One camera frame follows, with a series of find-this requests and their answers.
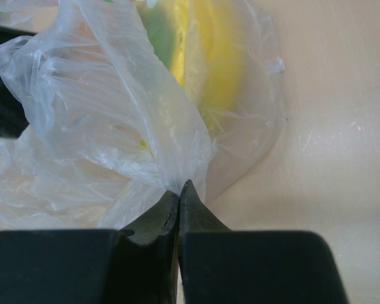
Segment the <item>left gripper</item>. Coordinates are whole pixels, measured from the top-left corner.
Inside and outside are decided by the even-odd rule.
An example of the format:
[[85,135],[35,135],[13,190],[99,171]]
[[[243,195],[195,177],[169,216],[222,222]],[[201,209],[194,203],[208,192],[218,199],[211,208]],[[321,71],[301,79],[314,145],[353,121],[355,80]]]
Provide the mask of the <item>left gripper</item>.
[[[0,45],[22,35],[33,36],[34,34],[0,26]],[[13,97],[0,78],[0,137],[18,139],[28,126],[22,105]]]

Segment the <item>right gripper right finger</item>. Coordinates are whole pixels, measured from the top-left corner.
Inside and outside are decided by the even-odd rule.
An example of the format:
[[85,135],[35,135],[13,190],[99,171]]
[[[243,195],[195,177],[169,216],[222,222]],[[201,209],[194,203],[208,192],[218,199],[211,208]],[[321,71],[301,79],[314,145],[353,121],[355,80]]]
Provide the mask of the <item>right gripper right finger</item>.
[[332,251],[310,231],[232,231],[187,181],[179,265],[186,303],[347,303]]

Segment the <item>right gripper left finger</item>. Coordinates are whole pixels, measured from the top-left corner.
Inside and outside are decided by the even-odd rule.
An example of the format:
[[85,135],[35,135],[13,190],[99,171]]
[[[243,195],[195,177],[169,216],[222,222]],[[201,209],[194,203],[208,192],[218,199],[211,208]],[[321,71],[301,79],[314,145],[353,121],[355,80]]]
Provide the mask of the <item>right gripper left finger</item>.
[[0,303],[175,303],[179,203],[120,230],[0,231]]

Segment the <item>clear plastic bag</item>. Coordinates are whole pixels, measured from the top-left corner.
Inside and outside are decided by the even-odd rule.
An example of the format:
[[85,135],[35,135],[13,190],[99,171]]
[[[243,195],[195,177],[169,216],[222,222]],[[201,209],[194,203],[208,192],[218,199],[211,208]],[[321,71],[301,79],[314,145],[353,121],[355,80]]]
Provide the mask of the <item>clear plastic bag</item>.
[[270,15],[233,1],[244,40],[235,107],[210,135],[198,109],[200,38],[180,85],[156,56],[137,3],[0,1],[0,78],[29,123],[0,137],[0,230],[121,228],[192,180],[216,198],[260,160],[284,121],[284,69]]

